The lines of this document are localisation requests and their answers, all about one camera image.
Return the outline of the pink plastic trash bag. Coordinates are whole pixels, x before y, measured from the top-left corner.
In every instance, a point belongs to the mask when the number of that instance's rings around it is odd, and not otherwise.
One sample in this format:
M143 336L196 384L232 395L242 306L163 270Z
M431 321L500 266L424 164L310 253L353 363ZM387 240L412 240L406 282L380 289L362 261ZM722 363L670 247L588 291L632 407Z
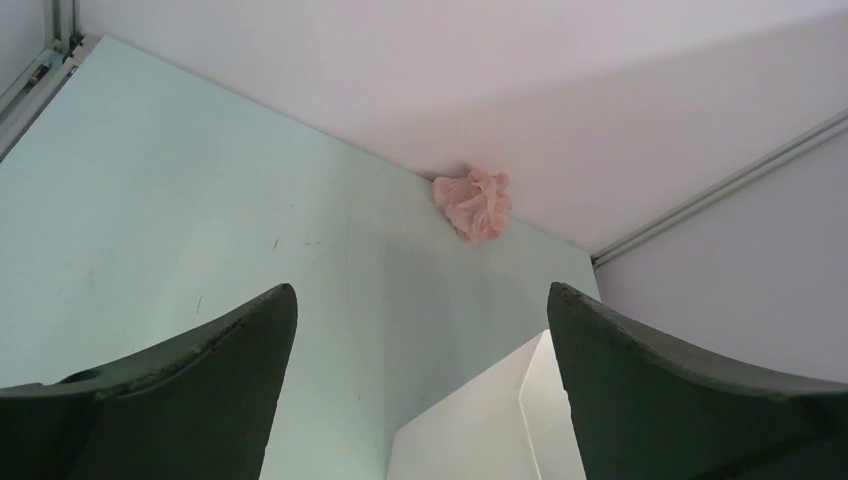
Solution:
M465 241L481 245L498 239L505 231L512 201L504 172L490 174L472 169L466 177L437 177L433 181L435 204Z

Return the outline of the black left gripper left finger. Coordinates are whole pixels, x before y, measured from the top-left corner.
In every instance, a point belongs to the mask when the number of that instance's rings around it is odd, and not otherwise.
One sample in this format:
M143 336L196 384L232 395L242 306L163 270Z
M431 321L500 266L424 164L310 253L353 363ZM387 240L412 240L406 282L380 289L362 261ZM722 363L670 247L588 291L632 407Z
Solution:
M119 360L1 392L5 479L256 479L297 327L288 284Z

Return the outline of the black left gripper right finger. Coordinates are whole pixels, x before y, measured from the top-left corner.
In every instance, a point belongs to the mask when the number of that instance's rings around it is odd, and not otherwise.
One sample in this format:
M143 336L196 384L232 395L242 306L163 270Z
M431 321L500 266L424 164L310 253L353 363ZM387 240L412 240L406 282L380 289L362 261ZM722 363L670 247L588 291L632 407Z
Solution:
M843 479L847 387L738 361L555 282L547 316L590 479Z

